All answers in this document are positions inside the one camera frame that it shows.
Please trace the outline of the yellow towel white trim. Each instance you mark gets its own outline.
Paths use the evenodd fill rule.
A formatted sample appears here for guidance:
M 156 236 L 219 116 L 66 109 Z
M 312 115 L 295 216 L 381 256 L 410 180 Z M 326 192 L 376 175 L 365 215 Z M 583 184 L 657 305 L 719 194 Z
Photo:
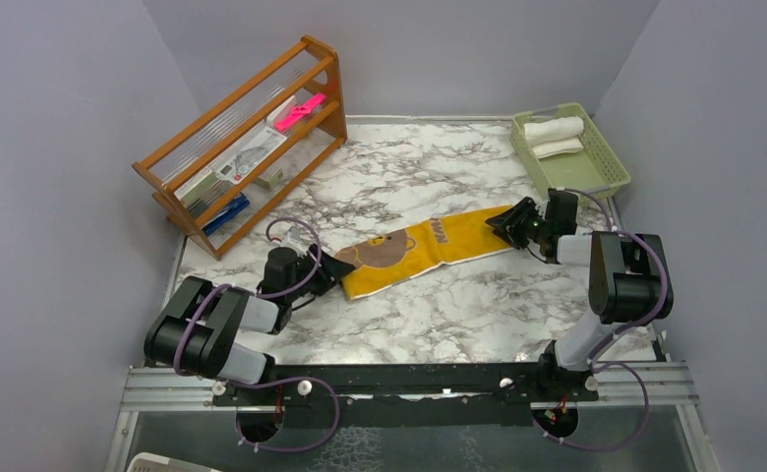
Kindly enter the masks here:
M 510 250 L 486 223 L 508 209 L 495 206 L 430 218 L 341 249 L 335 257 L 355 266 L 342 281 L 346 297 L 365 298 L 440 266 Z

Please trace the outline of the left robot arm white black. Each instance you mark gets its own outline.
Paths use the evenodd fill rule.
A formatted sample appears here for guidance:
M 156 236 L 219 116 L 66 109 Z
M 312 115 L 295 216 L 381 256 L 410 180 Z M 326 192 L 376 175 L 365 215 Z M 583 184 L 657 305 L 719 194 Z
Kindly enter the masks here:
M 189 276 L 149 328 L 144 354 L 179 375 L 236 383 L 247 400 L 264 403 L 274 395 L 269 370 L 275 360 L 237 342 L 239 331 L 280 333 L 306 305 L 298 299 L 325 295 L 355 270 L 313 244 L 304 255 L 288 247 L 270 250 L 255 292 Z

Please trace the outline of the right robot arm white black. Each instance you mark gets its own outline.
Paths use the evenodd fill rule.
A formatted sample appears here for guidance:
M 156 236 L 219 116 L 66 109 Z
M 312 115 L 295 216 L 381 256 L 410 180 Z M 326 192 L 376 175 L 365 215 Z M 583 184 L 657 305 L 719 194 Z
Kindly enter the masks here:
M 549 400 L 584 387 L 603 353 L 632 329 L 667 317 L 675 300 L 661 237 L 622 230 L 606 210 L 605 229 L 579 234 L 576 217 L 582 197 L 593 196 L 551 188 L 545 208 L 524 198 L 486 221 L 514 249 L 536 245 L 547 264 L 588 270 L 586 312 L 538 360 L 534 386 Z

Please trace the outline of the white terry towel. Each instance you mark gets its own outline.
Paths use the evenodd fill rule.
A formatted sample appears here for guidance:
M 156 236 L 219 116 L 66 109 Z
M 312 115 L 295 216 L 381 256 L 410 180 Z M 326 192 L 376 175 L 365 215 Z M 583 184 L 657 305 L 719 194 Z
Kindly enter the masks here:
M 540 123 L 525 123 L 522 135 L 534 156 L 544 159 L 583 150 L 579 137 L 584 127 L 581 117 L 562 117 Z

